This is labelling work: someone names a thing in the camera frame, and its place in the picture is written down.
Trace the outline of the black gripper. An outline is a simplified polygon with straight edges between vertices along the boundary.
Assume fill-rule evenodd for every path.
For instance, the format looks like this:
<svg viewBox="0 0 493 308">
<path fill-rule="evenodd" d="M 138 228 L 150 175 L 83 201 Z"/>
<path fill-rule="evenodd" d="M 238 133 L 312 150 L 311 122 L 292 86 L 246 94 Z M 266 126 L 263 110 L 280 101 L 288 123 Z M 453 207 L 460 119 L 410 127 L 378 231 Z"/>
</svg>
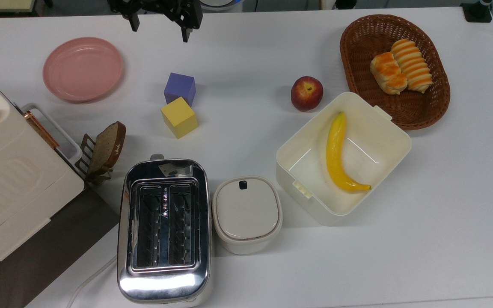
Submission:
<svg viewBox="0 0 493 308">
<path fill-rule="evenodd" d="M 199 0 L 108 0 L 112 12 L 118 12 L 137 32 L 140 21 L 139 10 L 165 15 L 181 27 L 182 40 L 189 41 L 192 29 L 199 29 L 203 12 Z"/>
</svg>

